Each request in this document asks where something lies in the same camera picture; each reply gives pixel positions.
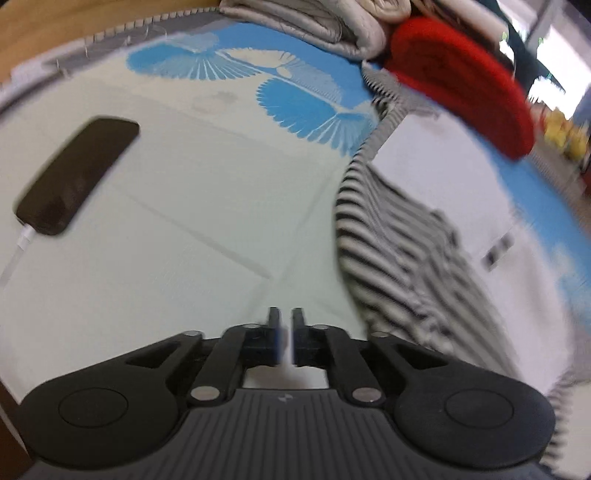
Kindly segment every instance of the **blue fabric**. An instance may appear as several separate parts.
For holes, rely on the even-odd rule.
[[[591,241],[577,219],[544,177],[529,162],[512,162],[480,136],[490,152],[515,204],[521,209],[561,275],[561,288],[586,330],[591,334]]]
[[[343,156],[354,155],[377,125],[359,64],[258,25],[176,35],[131,53],[127,65],[143,75],[196,81],[258,75],[256,99],[267,115]]]

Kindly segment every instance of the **black and white striped fabric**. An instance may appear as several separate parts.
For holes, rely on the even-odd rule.
[[[454,228],[392,185],[371,161],[409,114],[433,115],[390,73],[363,65],[382,121],[345,172],[336,199],[340,269],[370,330],[393,333],[471,364],[516,377],[513,355],[496,311],[479,288]],[[550,400],[561,420],[565,375]],[[546,464],[560,456],[563,427],[548,448]]]

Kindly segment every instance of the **silver screw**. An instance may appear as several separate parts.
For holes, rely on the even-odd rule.
[[[195,387],[191,390],[191,396],[195,400],[210,401],[215,400],[220,396],[220,391],[216,387],[204,385],[202,387]]]
[[[373,403],[382,398],[382,393],[376,388],[361,387],[353,390],[353,398],[363,403]]]

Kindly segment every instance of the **wooden floor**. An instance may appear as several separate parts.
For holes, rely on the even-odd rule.
[[[219,0],[8,0],[0,7],[0,82],[24,60],[138,18]]]

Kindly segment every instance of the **bed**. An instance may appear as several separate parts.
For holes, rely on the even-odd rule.
[[[41,66],[43,75],[55,65]],[[358,64],[194,10],[99,34],[57,65],[65,79],[0,116],[0,264],[12,257],[21,230],[15,199],[75,130],[96,115],[115,115],[137,121],[141,136],[64,235],[35,237],[0,293],[0,378],[17,402],[44,381],[184,330],[215,337],[262,321],[270,306],[282,310],[285,325],[288,312],[303,307],[310,323],[365,337],[341,278],[333,223],[343,172],[379,122]],[[533,252],[518,254],[526,259],[518,282],[522,292],[539,295],[539,321],[549,323],[533,321],[536,309],[519,312],[527,322],[503,314],[513,320],[505,328],[521,355],[522,378],[549,394],[570,365],[571,326],[537,234],[514,222],[513,200],[497,173],[505,160],[487,154],[446,113],[408,120],[414,125],[402,124],[376,158],[392,182],[441,208],[443,198],[428,198],[435,190],[424,180],[448,174],[449,185],[466,173],[462,182],[479,178],[504,208],[500,216],[498,205],[470,210],[480,222],[496,219],[499,230],[485,229],[484,239],[470,235],[482,229],[459,226],[480,277],[496,271],[496,284],[483,281],[483,288],[496,292],[497,304],[511,298],[508,305],[522,306],[519,295],[511,297],[516,290],[503,286],[501,267],[483,269],[489,244],[511,230],[520,248]],[[413,131],[429,128],[440,137],[453,130],[465,142],[458,158],[480,163],[472,170],[455,164],[455,174],[437,172],[443,160],[421,165],[419,157],[432,160],[437,152],[417,148],[434,144]],[[459,224],[466,212],[454,214],[454,206],[468,205],[477,192],[463,194],[443,207]],[[537,269],[538,283],[530,284],[528,268]],[[555,355],[540,354],[556,345]],[[326,380],[321,371],[286,363],[251,372],[247,384],[321,388]]]

